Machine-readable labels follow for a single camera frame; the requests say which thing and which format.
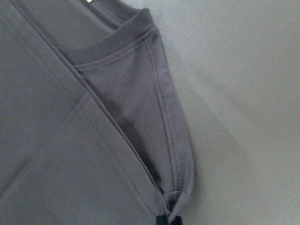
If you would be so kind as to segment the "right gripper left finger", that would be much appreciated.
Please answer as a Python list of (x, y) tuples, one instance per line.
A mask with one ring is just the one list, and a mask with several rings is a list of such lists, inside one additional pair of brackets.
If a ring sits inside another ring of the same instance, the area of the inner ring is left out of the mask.
[(168, 225), (168, 218), (165, 215), (156, 217), (156, 225)]

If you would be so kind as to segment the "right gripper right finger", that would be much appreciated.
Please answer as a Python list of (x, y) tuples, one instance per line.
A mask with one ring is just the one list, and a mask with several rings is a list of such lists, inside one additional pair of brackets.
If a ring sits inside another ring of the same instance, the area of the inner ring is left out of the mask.
[(170, 225), (183, 225), (181, 216), (176, 216)]

